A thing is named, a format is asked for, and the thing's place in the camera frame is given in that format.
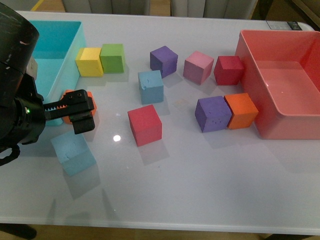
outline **white table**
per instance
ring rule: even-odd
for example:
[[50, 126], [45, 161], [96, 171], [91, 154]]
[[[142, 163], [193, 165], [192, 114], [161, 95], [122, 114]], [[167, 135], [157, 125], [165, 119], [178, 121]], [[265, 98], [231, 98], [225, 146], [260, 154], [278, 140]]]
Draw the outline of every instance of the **white table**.
[[[97, 164], [68, 177], [50, 139], [72, 127], [46, 127], [0, 168], [0, 222], [320, 235], [320, 141], [263, 140], [254, 125], [201, 133], [197, 100], [242, 89], [217, 86], [213, 75], [201, 86], [182, 77], [193, 51], [215, 60], [233, 55], [240, 30], [269, 29], [266, 22], [21, 14], [82, 21], [88, 47], [124, 44], [127, 68], [77, 85], [98, 105], [96, 129], [84, 134]], [[142, 106], [137, 73], [150, 70], [149, 52], [164, 45], [179, 59], [177, 72], [163, 79], [164, 102], [154, 105], [163, 138], [137, 147], [127, 116]]]

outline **pink plastic container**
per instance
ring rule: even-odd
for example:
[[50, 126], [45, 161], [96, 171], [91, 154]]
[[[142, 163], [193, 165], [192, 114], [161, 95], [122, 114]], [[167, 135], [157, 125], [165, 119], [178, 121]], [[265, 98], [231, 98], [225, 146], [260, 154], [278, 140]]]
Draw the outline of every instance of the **pink plastic container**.
[[242, 30], [240, 81], [265, 139], [320, 139], [320, 32]]

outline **cyan bin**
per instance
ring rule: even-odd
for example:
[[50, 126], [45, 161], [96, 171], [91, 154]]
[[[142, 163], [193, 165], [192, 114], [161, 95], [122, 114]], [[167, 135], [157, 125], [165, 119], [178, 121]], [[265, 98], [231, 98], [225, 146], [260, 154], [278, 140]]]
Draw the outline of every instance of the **cyan bin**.
[[[44, 104], [58, 101], [66, 89], [76, 88], [79, 71], [76, 56], [86, 46], [80, 21], [30, 21], [40, 33], [33, 51], [38, 63], [35, 85]], [[47, 126], [62, 124], [61, 118], [48, 121]]]

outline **green led light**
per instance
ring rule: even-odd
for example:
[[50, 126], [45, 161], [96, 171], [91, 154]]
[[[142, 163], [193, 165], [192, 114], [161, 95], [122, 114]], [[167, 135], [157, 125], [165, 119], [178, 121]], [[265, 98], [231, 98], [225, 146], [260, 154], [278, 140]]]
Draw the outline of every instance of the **green led light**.
[[30, 113], [30, 109], [27, 108], [26, 106], [24, 107], [24, 110], [25, 110], [25, 113], [26, 113], [26, 114], [29, 114], [29, 113]]

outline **block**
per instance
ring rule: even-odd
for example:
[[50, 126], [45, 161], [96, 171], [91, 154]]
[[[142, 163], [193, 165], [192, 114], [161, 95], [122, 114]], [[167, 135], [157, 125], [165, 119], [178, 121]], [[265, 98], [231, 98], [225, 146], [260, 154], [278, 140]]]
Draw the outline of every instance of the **block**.
[[102, 77], [104, 75], [100, 51], [100, 47], [80, 48], [75, 63], [82, 77]]
[[259, 111], [248, 93], [225, 95], [224, 99], [232, 112], [232, 117], [227, 127], [229, 129], [250, 127]]
[[138, 147], [162, 139], [162, 122], [153, 105], [128, 111], [128, 117]]
[[239, 56], [219, 56], [213, 74], [217, 85], [237, 85], [244, 71]]
[[198, 100], [195, 118], [203, 133], [226, 129], [232, 113], [223, 96]]
[[162, 78], [177, 71], [178, 55], [167, 46], [150, 52], [150, 68], [160, 70]]
[[[74, 90], [67, 89], [67, 90], [65, 90], [65, 92], [63, 93], [62, 96], [64, 96], [66, 93], [70, 93], [70, 92], [73, 92], [73, 91], [74, 91]], [[96, 102], [95, 102], [95, 99], [94, 99], [92, 93], [91, 93], [90, 91], [87, 91], [87, 93], [88, 93], [88, 96], [91, 97], [91, 98], [92, 98], [92, 101], [93, 101], [94, 109], [91, 111], [91, 113], [92, 113], [92, 116], [94, 116], [94, 115], [96, 114], [96, 111], [97, 111], [97, 104], [96, 104]], [[72, 124], [72, 122], [70, 121], [70, 119], [69, 119], [68, 116], [64, 116], [64, 117], [62, 118], [62, 120], [63, 120], [64, 123], [66, 123], [66, 124]]]
[[73, 131], [69, 131], [52, 138], [51, 143], [59, 162], [69, 176], [96, 164], [96, 159], [82, 134], [74, 134]]
[[160, 70], [138, 73], [142, 104], [155, 104], [164, 101], [164, 82]]
[[214, 60], [211, 56], [195, 51], [184, 61], [183, 76], [201, 85], [210, 76]]
[[126, 68], [124, 45], [103, 44], [100, 59], [103, 67], [103, 72], [108, 73], [124, 73]]

